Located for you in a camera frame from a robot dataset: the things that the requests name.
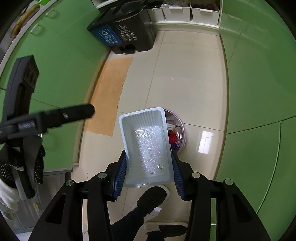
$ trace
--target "tile floor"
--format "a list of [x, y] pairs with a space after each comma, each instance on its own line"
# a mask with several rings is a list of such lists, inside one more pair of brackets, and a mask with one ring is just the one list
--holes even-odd
[[[135, 53], [120, 96], [117, 117], [149, 107], [166, 107], [185, 123], [187, 140], [181, 161], [190, 163], [212, 179], [218, 164], [224, 138], [227, 111], [227, 80], [221, 40], [218, 36], [182, 32], [158, 32], [154, 47]], [[110, 53], [108, 60], [128, 57]], [[76, 181], [90, 179], [118, 160], [123, 143], [116, 121], [112, 137], [85, 131], [80, 164], [74, 167]], [[190, 202], [177, 195], [174, 183], [166, 185], [170, 197], [163, 204], [158, 221], [187, 222]], [[125, 216], [146, 188], [124, 188], [116, 202], [108, 202], [111, 223]], [[86, 212], [83, 222], [87, 225]], [[184, 237], [166, 240], [183, 240]], [[143, 227], [135, 241], [146, 240]]]

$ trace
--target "metal bowl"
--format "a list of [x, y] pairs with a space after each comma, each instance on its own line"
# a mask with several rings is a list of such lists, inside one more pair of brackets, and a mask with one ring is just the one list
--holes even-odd
[[166, 109], [166, 108], [163, 108], [163, 109], [165, 110], [165, 118], [167, 120], [167, 123], [174, 124], [174, 125], [179, 126], [181, 128], [181, 133], [177, 134], [177, 137], [181, 141], [181, 145], [179, 147], [177, 147], [177, 154], [179, 154], [181, 152], [181, 150], [183, 149], [185, 142], [186, 142], [185, 125], [182, 122], [182, 120], [180, 119], [180, 117], [175, 112], [173, 112], [170, 109]]

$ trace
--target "white plastic tray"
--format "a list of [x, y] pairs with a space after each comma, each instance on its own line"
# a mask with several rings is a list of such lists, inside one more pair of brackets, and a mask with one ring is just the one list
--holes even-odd
[[148, 187], [174, 179], [165, 112], [161, 107], [119, 117], [127, 155], [124, 186]]

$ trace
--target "trash bin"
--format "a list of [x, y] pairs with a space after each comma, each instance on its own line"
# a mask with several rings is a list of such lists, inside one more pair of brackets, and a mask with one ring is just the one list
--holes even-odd
[[146, 0], [116, 1], [104, 9], [87, 30], [110, 46], [115, 54], [148, 51], [153, 47], [156, 32]]

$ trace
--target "white storage box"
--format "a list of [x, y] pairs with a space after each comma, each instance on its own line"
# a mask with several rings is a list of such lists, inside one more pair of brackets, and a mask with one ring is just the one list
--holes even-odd
[[165, 17], [163, 15], [163, 10], [162, 10], [161, 7], [148, 9], [148, 13], [149, 13], [149, 16], [150, 16], [150, 20], [153, 23], [162, 22], [162, 21], [165, 20]]
[[190, 22], [190, 7], [162, 7], [167, 21]]
[[194, 3], [190, 3], [191, 10], [192, 10], [192, 16], [193, 16], [193, 22], [195, 23], [206, 23], [210, 25], [218, 25], [220, 10], [216, 6], [215, 3], [212, 3], [215, 10], [209, 10], [204, 8], [195, 8]]
[[174, 180], [165, 112], [161, 107], [119, 117], [127, 156], [124, 186], [148, 187]]

